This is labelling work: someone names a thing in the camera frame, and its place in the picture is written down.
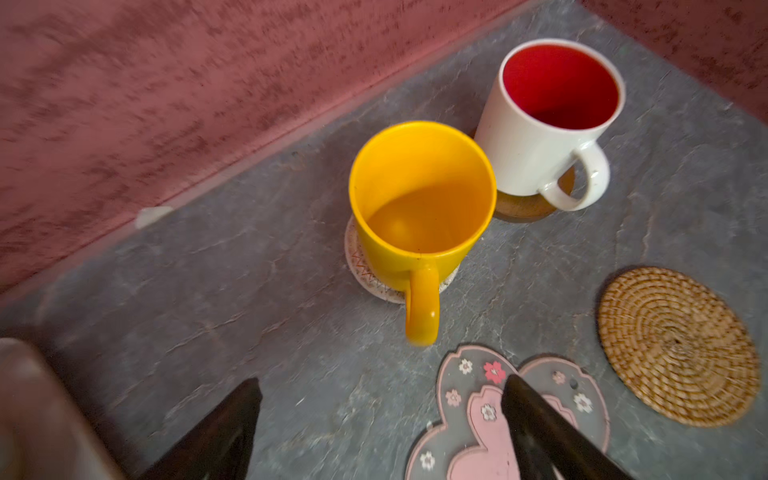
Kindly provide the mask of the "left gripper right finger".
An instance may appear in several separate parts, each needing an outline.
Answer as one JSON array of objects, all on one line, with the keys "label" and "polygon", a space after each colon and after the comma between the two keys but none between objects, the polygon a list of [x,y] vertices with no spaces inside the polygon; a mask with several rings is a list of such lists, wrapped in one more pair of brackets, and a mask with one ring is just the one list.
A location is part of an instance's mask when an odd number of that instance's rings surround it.
[{"label": "left gripper right finger", "polygon": [[522,479],[629,477],[521,377],[507,378],[501,407]]}]

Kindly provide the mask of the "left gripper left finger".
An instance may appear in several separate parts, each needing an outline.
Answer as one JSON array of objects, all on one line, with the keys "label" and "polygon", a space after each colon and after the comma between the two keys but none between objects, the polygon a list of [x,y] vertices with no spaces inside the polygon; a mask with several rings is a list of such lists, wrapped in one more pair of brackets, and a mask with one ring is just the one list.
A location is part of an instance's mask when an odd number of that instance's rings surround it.
[{"label": "left gripper left finger", "polygon": [[244,380],[141,477],[244,479],[261,401],[258,379]]}]

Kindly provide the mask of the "pink flower coaster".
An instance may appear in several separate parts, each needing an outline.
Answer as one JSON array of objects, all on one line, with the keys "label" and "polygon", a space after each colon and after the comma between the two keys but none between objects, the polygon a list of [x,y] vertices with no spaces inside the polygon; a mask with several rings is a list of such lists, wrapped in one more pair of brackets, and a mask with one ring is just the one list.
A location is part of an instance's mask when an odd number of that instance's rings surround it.
[{"label": "pink flower coaster", "polygon": [[435,396],[440,421],[416,441],[406,479],[518,479],[518,463],[501,409],[508,377],[523,378],[553,409],[602,452],[610,420],[596,381],[577,364],[537,356],[515,367],[501,353],[477,344],[443,359]]}]

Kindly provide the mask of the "tan woven round coaster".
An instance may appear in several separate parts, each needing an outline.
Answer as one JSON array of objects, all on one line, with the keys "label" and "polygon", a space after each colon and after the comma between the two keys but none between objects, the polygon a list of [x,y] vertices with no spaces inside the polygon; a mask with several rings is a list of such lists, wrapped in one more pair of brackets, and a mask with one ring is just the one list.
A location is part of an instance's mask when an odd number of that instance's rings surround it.
[{"label": "tan woven round coaster", "polygon": [[745,324],[680,272],[638,267],[615,276],[600,295],[597,329],[627,388],[678,423],[730,425],[758,396],[760,359]]}]

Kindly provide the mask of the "beige serving tray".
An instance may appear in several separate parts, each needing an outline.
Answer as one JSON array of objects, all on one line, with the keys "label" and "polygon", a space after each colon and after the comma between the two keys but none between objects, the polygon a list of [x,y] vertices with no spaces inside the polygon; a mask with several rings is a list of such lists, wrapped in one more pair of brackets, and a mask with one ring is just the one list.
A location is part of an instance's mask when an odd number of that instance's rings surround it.
[{"label": "beige serving tray", "polygon": [[126,477],[42,354],[15,338],[1,340],[1,477]]}]

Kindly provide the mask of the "white woven round coaster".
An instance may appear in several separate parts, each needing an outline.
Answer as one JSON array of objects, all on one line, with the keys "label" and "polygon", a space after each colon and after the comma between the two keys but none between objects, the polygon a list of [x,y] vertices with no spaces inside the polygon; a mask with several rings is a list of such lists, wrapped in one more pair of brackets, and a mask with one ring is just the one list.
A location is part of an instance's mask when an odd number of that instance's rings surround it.
[{"label": "white woven round coaster", "polygon": [[404,291],[392,288],[376,276],[365,256],[364,245],[361,243],[356,218],[351,215],[344,235],[344,251],[348,268],[357,282],[375,297],[394,304],[404,305],[406,296]]}]

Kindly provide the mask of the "dark brown round coaster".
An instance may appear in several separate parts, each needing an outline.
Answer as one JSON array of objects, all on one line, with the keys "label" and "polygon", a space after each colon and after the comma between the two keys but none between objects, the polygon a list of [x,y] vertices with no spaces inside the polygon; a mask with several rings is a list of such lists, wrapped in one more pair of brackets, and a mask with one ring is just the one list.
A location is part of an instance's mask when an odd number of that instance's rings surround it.
[{"label": "dark brown round coaster", "polygon": [[494,217],[510,223],[532,223],[556,211],[540,194],[514,196],[498,191]]}]

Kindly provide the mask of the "yellow mug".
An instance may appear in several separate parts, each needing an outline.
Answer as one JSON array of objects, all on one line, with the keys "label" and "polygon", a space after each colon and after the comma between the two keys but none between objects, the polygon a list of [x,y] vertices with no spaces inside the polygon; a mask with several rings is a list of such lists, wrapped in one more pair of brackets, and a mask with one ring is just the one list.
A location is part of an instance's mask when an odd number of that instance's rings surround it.
[{"label": "yellow mug", "polygon": [[484,233],[496,178],[477,143],[432,121],[394,125],[358,152],[349,199],[365,259],[374,275],[405,296],[405,334],[435,343],[440,286]]}]

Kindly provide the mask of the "white mug red inside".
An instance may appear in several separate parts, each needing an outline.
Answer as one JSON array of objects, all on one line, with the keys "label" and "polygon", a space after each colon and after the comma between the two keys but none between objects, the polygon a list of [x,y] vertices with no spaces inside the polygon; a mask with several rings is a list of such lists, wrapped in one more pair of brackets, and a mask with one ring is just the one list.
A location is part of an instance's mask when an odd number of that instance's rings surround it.
[{"label": "white mug red inside", "polygon": [[601,53],[570,40],[529,41],[502,61],[474,139],[500,192],[582,210],[609,185],[598,139],[625,101],[624,80]]}]

